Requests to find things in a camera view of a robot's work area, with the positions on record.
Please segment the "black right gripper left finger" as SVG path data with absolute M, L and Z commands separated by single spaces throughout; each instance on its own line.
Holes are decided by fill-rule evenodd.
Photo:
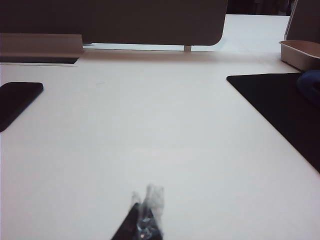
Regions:
M 141 197 L 138 192 L 133 192 L 131 196 L 131 207 L 128 214 L 111 238 L 112 240 L 136 240 L 137 221 L 139 217 Z

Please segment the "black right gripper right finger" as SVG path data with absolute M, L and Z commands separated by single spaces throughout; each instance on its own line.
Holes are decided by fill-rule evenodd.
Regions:
M 136 222 L 138 240 L 162 240 L 162 215 L 165 207 L 164 188 L 149 184 L 143 202 L 139 205 Z

